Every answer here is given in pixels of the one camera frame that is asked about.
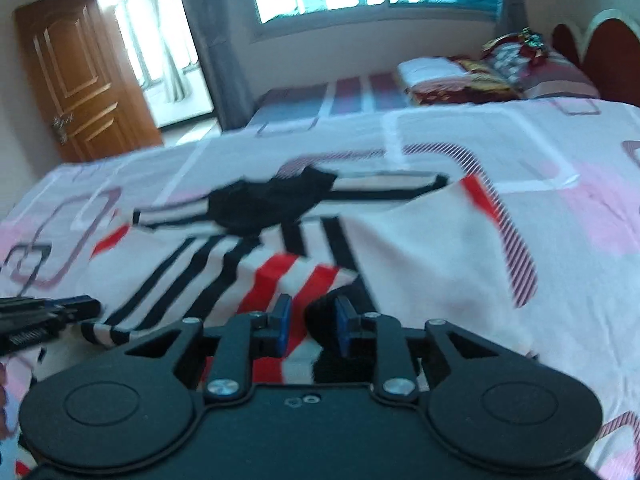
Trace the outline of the striped knit sweater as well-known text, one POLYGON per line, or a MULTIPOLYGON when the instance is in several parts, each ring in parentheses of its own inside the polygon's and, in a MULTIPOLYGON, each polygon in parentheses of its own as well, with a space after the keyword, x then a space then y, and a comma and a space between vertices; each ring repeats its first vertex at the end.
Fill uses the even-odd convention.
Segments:
POLYGON ((532 346, 496 203, 475 176, 308 167, 120 212, 79 289, 102 306, 81 336, 106 348, 186 318, 221 326, 289 296, 288 350, 256 366, 263 382, 307 379, 314 347, 335 350, 337 296, 407 327, 442 318, 518 353, 532 346))

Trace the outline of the brown wooden door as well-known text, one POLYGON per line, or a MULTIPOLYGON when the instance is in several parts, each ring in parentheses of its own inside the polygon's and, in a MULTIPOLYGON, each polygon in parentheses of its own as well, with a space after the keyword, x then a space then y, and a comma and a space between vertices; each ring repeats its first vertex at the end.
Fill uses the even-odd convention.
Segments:
POLYGON ((14 11, 30 88, 64 162, 163 144, 115 13, 98 0, 39 0, 14 11))

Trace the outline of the pink patterned bed sheet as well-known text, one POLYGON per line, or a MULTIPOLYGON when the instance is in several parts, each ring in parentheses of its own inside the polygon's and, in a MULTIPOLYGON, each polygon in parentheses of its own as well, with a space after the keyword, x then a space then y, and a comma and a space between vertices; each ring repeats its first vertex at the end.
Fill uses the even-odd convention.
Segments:
POLYGON ((79 289, 116 214, 239 180, 478 177, 498 210, 527 353, 430 318, 416 402, 314 347, 307 379, 207 400, 195 318, 115 347, 67 326, 1 356, 6 479, 634 479, 639 474, 639 111, 594 99, 303 119, 65 164, 1 223, 1 299, 79 289))

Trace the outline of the folded white towel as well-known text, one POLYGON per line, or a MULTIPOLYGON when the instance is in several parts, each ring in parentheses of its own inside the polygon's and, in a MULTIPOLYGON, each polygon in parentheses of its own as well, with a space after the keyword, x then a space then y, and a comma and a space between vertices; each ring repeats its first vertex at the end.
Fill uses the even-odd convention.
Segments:
POLYGON ((470 73, 448 58, 414 58, 398 64, 397 73, 410 91, 461 87, 471 81, 470 73))

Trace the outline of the red yellow folded blanket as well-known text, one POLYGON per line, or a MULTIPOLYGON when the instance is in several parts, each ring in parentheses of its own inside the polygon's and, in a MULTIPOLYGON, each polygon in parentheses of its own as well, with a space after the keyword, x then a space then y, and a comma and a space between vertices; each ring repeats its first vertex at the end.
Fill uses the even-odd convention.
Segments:
POLYGON ((520 95, 501 76, 497 75, 484 62, 454 56, 448 60, 458 63, 470 73, 471 81, 461 87, 436 86, 425 91, 410 91, 404 83, 408 97, 418 105, 449 104, 487 104, 503 103, 521 99, 520 95))

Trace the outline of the white balcony curtain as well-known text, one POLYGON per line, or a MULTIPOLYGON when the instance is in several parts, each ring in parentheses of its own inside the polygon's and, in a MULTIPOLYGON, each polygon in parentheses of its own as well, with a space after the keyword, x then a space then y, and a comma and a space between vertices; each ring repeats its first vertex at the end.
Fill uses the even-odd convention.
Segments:
POLYGON ((162 19, 160 18, 160 0, 148 0, 153 15, 155 28, 157 30, 158 41, 160 42, 160 52, 163 63, 163 81, 166 98, 169 103, 184 101, 191 95, 191 87, 186 81, 182 70, 178 69, 175 59, 171 54, 168 43, 162 31, 162 19))

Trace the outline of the plaid red pillow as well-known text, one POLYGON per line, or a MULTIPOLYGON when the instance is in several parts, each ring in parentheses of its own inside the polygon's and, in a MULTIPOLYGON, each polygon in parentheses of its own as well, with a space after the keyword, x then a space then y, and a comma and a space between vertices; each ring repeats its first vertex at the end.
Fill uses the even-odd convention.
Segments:
POLYGON ((522 99, 579 98, 599 99, 592 81, 564 55, 547 43, 546 58, 520 55, 518 32, 489 41, 482 59, 518 92, 522 99))

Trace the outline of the colourful toy on pillow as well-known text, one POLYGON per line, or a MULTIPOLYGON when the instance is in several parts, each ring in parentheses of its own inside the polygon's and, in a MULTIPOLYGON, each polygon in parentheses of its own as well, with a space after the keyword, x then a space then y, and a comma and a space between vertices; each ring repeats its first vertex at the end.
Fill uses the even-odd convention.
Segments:
POLYGON ((538 32, 534 32, 529 27, 524 27, 518 33, 518 44, 520 45, 520 55, 533 60, 534 58, 546 58, 548 48, 544 42, 544 37, 538 32))

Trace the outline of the grey left curtain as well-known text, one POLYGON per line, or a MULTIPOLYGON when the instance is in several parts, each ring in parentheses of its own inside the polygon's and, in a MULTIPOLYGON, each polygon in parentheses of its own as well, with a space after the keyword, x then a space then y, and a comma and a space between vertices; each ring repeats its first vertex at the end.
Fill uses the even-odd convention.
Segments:
POLYGON ((182 0, 201 69, 224 130, 245 127, 255 101, 230 40, 226 0, 182 0))

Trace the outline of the red scalloped headboard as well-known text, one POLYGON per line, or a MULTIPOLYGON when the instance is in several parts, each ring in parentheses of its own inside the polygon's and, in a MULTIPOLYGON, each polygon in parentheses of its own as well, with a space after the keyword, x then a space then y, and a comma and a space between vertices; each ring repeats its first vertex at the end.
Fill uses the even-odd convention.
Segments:
POLYGON ((639 106, 639 23, 630 15, 606 9, 585 30, 565 21, 552 30, 551 42, 592 81, 602 99, 639 106))

